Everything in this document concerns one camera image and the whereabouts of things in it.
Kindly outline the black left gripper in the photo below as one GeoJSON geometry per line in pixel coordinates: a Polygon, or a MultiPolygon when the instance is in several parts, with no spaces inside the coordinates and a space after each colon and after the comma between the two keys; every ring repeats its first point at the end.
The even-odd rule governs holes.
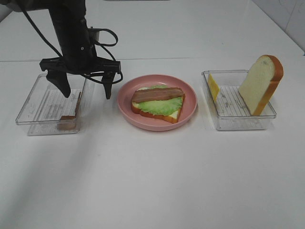
{"type": "Polygon", "coordinates": [[[71,88],[66,73],[71,74],[95,74],[104,73],[102,84],[105,90],[106,99],[111,98],[114,73],[121,72],[121,63],[115,60],[114,56],[107,50],[114,44],[104,44],[94,41],[88,49],[81,47],[77,55],[64,55],[63,57],[42,59],[40,68],[48,70],[47,80],[56,86],[64,97],[69,97],[71,88]],[[95,46],[101,46],[110,56],[105,59],[97,56],[95,46]]]}

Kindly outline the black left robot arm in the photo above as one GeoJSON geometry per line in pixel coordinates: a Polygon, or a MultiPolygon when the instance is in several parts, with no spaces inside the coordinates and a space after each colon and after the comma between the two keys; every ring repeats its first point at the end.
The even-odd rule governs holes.
{"type": "Polygon", "coordinates": [[[115,43],[100,43],[100,28],[88,28],[85,19],[86,5],[83,0],[2,0],[2,5],[15,12],[22,12],[42,40],[57,53],[56,58],[42,59],[40,68],[47,71],[46,78],[68,98],[71,88],[67,75],[81,75],[95,83],[102,84],[105,96],[110,99],[112,85],[122,81],[115,75],[122,75],[121,63],[111,56],[105,59],[97,56],[96,46],[105,51],[115,43]],[[41,33],[29,16],[29,11],[48,10],[60,45],[57,50],[41,33]]]}

